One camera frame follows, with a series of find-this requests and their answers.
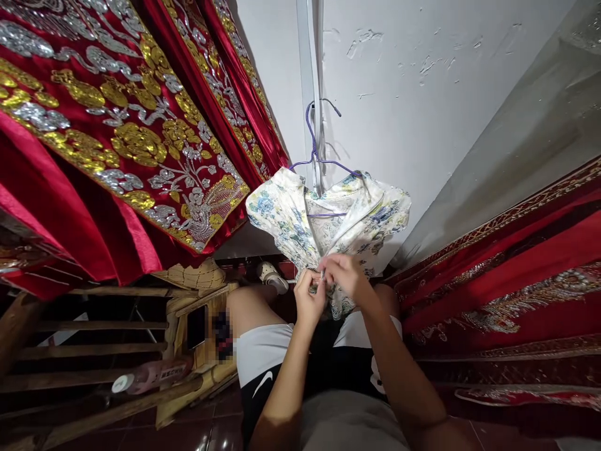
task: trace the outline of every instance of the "white shorts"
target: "white shorts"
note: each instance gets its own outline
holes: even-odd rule
[[[401,322],[391,316],[394,327],[401,332]],[[265,371],[281,364],[288,350],[294,324],[270,324],[254,328],[234,341],[234,353],[238,366],[240,386],[245,386]],[[360,311],[351,313],[344,320],[334,347],[370,348],[367,329]]]

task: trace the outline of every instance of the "hand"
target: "hand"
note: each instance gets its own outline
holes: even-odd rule
[[[357,305],[369,293],[371,285],[361,270],[359,263],[352,257],[344,254],[331,254],[321,259],[318,271],[326,271],[326,280],[329,284],[337,283],[347,296],[352,298]]]
[[[309,287],[315,284],[317,292],[311,294]],[[294,297],[296,298],[297,325],[307,328],[312,334],[326,306],[326,281],[321,280],[318,272],[305,269],[294,287]]]

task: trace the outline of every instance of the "red curtain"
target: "red curtain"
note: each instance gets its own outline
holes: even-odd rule
[[[148,28],[127,2],[0,9],[0,207],[90,279],[200,264],[287,164],[250,63],[174,7],[140,4]]]
[[[540,433],[494,407],[542,403],[564,409],[559,435],[596,434],[586,425],[601,412],[600,174],[598,158],[386,281],[451,414]]]

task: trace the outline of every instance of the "nike logo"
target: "nike logo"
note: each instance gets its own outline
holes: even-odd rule
[[[271,371],[268,371],[267,373],[265,373],[265,376],[263,376],[263,379],[261,380],[261,382],[259,383],[259,385],[257,385],[257,388],[255,389],[255,392],[252,394],[252,397],[254,398],[255,395],[257,394],[257,392],[259,391],[259,388],[261,388],[261,385],[263,385],[267,379],[274,379],[274,374]]]

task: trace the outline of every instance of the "plastic bottle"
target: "plastic bottle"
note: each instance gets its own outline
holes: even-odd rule
[[[192,369],[192,359],[186,356],[173,360],[157,360],[140,365],[132,373],[119,376],[113,384],[113,393],[127,391],[139,395],[165,382],[177,382]]]

